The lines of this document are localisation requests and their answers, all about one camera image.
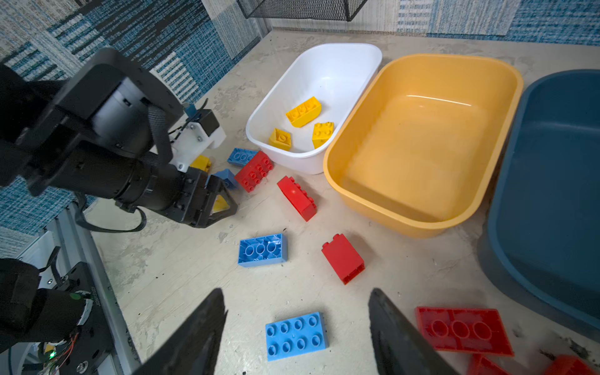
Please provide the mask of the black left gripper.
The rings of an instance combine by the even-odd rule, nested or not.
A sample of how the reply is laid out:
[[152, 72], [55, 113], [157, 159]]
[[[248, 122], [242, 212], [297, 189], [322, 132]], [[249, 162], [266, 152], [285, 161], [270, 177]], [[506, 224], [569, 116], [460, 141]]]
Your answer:
[[[223, 198], [227, 208], [213, 212], [217, 198]], [[176, 194], [161, 215], [193, 228], [208, 228], [236, 214], [238, 205], [219, 177], [194, 168], [178, 171]]]

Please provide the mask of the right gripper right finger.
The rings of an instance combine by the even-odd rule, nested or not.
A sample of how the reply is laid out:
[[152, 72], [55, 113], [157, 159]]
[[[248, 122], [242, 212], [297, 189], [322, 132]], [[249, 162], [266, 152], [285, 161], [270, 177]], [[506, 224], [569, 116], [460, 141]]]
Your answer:
[[373, 289], [368, 307], [379, 374], [456, 373], [381, 289]]

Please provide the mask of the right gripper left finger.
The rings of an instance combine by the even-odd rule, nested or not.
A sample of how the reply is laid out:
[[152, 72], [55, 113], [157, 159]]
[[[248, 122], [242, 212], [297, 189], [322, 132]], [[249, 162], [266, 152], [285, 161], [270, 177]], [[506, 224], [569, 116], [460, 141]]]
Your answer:
[[136, 374], [213, 374], [228, 312], [216, 288]]

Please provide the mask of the yellow lego sloped bottom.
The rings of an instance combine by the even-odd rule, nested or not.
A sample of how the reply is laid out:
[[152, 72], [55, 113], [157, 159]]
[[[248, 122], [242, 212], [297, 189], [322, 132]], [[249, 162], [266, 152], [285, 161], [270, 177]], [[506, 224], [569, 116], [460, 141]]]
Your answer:
[[284, 151], [290, 151], [292, 148], [292, 135], [287, 131], [275, 128], [269, 137], [269, 145]]

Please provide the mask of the red lego tall block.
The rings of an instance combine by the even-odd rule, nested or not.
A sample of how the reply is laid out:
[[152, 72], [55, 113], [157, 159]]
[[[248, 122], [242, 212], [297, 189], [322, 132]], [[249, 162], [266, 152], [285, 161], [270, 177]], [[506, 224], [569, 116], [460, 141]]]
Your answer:
[[344, 285], [365, 270], [365, 262], [343, 234], [323, 244], [322, 253]]

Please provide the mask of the yellow lego pair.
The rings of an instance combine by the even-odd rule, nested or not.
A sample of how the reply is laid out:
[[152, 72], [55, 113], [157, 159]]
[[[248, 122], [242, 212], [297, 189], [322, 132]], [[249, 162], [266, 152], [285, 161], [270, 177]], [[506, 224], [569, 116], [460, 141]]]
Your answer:
[[294, 128], [303, 128], [315, 120], [322, 111], [321, 103], [312, 97], [286, 113], [286, 117]]

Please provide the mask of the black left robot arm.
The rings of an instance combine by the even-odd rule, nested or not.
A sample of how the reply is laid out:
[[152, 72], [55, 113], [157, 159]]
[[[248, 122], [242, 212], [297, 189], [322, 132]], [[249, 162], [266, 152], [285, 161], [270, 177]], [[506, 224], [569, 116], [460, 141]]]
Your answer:
[[236, 214], [224, 181], [193, 167], [225, 133], [206, 107], [183, 106], [157, 77], [102, 48], [70, 79], [26, 81], [1, 68], [1, 184], [23, 178], [153, 211], [193, 228]]

